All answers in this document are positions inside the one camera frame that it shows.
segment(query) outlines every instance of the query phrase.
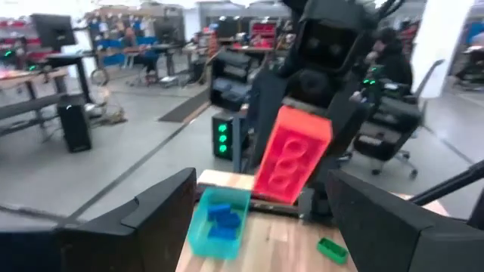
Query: office chair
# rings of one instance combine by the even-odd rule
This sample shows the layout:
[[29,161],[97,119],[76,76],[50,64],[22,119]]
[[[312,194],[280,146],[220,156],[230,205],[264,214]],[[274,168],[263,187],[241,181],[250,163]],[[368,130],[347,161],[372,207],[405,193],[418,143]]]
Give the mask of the office chair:
[[419,97],[435,68],[443,61],[438,60],[430,67],[412,95],[381,98],[377,110],[363,123],[355,136],[352,150],[346,153],[347,159],[351,159],[353,151],[375,159],[379,165],[374,167],[371,173],[379,175],[384,163],[395,158],[411,168],[410,178],[417,177],[417,167],[409,161],[410,152],[401,148],[423,124],[427,104],[423,102],[420,108]]

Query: white pillar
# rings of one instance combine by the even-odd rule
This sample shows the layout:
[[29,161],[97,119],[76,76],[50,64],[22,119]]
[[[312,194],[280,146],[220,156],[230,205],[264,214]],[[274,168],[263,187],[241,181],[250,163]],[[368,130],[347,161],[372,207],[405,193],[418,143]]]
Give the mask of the white pillar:
[[411,59],[413,91],[436,60],[443,59],[444,63],[434,70],[422,92],[423,98],[438,97],[442,93],[455,47],[473,3],[474,0],[427,0]]

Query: workbench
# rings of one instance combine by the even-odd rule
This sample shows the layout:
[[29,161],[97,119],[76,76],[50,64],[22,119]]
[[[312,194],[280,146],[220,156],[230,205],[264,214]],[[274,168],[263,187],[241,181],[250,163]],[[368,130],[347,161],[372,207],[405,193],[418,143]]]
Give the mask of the workbench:
[[34,125],[39,125],[42,133],[46,136],[44,122],[55,116],[42,116],[41,109],[53,104],[56,104],[62,94],[67,93],[67,88],[64,82],[64,77],[67,75],[66,69],[59,69],[48,73],[48,77],[54,83],[56,93],[44,97],[37,97],[34,84],[43,83],[45,75],[39,74],[38,71],[8,71],[0,74],[0,90],[2,91],[16,91],[18,85],[24,84],[29,93],[29,100],[20,103],[9,104],[0,107],[0,119],[7,119],[13,116],[18,116],[23,113],[34,111],[36,117],[31,120],[26,120],[15,126],[0,128],[0,136],[10,134]]
[[[197,183],[251,190],[254,177],[205,170]],[[432,202],[425,208],[441,215],[448,215],[439,202]],[[338,265],[316,249],[316,244],[324,236],[342,246],[345,245],[341,233],[336,228],[307,224],[295,218],[251,212],[247,217],[243,242],[236,260],[218,261],[194,256],[190,245],[185,241],[176,272],[356,271],[351,258],[346,264]]]

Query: computer monitor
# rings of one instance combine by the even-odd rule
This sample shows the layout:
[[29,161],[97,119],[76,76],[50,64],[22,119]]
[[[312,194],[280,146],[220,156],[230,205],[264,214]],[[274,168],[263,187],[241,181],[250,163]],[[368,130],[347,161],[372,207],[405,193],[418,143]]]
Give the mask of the computer monitor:
[[60,52],[63,46],[76,44],[70,16],[32,14],[30,18],[39,34],[42,47]]

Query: concrete floor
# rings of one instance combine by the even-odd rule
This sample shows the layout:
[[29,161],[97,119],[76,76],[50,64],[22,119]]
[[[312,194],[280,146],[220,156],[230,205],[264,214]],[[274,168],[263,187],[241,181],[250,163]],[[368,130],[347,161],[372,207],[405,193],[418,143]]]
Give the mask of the concrete floor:
[[[125,84],[127,79],[132,76],[113,80],[110,89],[129,121],[94,129],[94,148],[89,152],[69,154],[60,132],[42,143],[37,128],[0,138],[0,206],[27,207],[62,216],[76,212],[80,219],[89,220],[182,168],[195,167],[198,175],[204,169],[232,169],[230,162],[212,156],[210,119],[216,109],[204,111],[181,131],[182,124],[156,121],[198,94],[200,88],[130,88]],[[69,86],[76,90],[75,81],[69,81]],[[9,97],[0,96],[0,100],[12,101],[18,99],[16,96],[12,93]],[[411,161],[420,169],[414,181],[408,179],[409,169],[397,161],[391,161],[381,176],[374,177],[370,160],[356,155],[345,170],[385,190],[419,193],[484,157],[479,152],[484,150],[480,135],[483,107],[484,94],[446,91],[430,101],[427,128],[405,145],[411,151]],[[56,128],[58,123],[52,122],[49,129]],[[133,172],[127,171],[148,153],[152,156],[146,162]],[[99,201],[84,206],[113,182],[116,186]],[[451,215],[465,218],[481,189],[479,182],[445,197],[442,203]],[[0,209],[0,227],[54,224]]]

